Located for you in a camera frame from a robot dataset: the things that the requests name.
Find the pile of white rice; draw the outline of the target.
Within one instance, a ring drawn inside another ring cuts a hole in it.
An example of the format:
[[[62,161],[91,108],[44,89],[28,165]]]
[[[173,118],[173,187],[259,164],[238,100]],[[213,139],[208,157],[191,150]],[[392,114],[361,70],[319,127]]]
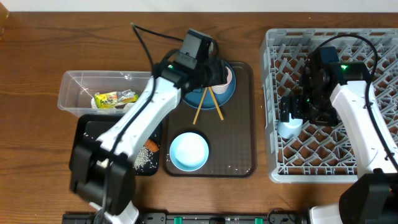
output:
[[[160,149],[161,132],[156,130],[149,138]],[[95,140],[102,134],[102,131],[89,131],[88,129],[83,132],[75,134],[74,144],[79,143],[81,140],[95,142]],[[159,168],[160,150],[152,152],[147,146],[143,146],[135,163],[134,170],[136,175],[150,176],[154,175]]]

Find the orange carrot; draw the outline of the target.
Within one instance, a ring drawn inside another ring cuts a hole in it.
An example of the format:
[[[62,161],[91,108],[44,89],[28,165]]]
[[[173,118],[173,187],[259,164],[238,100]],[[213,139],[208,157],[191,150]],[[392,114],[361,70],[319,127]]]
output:
[[[158,146],[158,144],[156,144],[154,141],[152,141],[152,140],[150,140],[150,139],[148,139],[148,140],[145,142],[144,146],[145,146],[146,148],[148,148],[148,150],[150,150],[150,152],[152,152],[152,153],[156,153],[157,151],[159,151],[159,146]]]

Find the light blue cup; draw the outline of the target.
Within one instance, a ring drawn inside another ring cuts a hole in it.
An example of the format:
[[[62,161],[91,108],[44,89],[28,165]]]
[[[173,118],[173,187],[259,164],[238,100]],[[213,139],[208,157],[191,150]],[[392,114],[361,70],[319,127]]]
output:
[[[302,125],[303,119],[293,118],[290,114],[287,122],[279,121],[277,132],[284,139],[292,139],[299,136],[302,130]]]

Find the yellow green snack wrapper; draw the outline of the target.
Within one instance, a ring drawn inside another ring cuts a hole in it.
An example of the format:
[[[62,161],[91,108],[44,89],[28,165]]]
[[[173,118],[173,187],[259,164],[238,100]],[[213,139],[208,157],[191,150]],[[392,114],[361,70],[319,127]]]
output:
[[[132,90],[113,91],[109,93],[96,93],[94,103],[97,108],[110,109],[126,103],[135,103],[139,95]]]

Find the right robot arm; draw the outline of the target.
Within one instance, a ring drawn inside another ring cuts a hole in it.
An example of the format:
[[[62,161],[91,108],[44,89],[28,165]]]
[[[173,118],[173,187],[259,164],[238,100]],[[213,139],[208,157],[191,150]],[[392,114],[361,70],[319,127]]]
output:
[[[281,124],[343,123],[357,166],[357,181],[339,201],[311,208],[301,223],[397,223],[397,149],[372,75],[365,63],[340,62],[334,47],[319,47],[308,55],[302,93],[281,99]]]

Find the light blue bowl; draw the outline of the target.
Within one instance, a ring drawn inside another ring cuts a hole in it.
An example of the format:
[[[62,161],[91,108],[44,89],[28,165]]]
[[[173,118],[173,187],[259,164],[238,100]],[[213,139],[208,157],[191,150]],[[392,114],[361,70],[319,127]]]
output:
[[[210,153],[206,139],[193,132],[178,135],[169,147],[172,164],[184,172],[201,169],[207,162]]]

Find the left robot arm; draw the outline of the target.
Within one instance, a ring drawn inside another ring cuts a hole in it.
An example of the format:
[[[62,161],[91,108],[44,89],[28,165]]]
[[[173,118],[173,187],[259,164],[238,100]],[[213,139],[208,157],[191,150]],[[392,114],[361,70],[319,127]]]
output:
[[[200,87],[224,84],[225,61],[217,41],[189,29],[180,49],[151,63],[151,77],[132,108],[95,141],[75,141],[70,190],[97,210],[93,223],[135,223],[134,162],[159,123]]]

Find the pink cup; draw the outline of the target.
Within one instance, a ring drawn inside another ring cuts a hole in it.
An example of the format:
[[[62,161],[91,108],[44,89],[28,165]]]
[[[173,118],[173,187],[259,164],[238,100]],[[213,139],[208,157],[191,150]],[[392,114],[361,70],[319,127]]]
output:
[[[222,84],[222,85],[215,85],[215,86],[211,87],[213,93],[216,93],[217,95],[223,94],[227,91],[227,89],[232,81],[232,78],[233,78],[233,73],[232,73],[231,69],[229,67],[225,67],[225,69],[228,72],[227,83]]]

